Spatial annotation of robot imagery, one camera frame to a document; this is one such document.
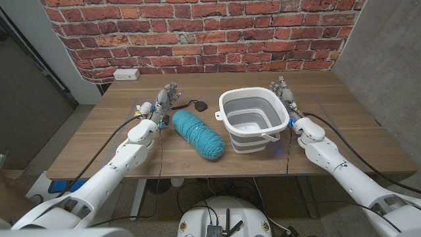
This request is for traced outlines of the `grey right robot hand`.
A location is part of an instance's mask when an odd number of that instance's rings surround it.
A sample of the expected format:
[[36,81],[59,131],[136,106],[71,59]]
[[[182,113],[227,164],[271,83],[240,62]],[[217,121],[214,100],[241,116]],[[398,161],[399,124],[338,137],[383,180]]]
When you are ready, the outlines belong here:
[[269,89],[276,94],[276,96],[280,99],[280,101],[286,107],[289,117],[290,123],[294,124],[297,120],[304,117],[302,112],[300,112],[294,95],[290,88],[288,87],[285,79],[283,76],[279,76],[279,82],[271,82]]

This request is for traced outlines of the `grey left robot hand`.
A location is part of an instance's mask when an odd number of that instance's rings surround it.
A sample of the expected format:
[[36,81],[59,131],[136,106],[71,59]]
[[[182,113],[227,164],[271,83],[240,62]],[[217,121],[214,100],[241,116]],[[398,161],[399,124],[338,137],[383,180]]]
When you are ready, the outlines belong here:
[[181,96],[181,93],[177,90],[177,83],[165,85],[165,87],[158,93],[155,100],[155,109],[149,116],[149,120],[160,125],[162,122],[164,125],[168,125],[170,116],[169,113],[172,110],[172,106],[175,101]]

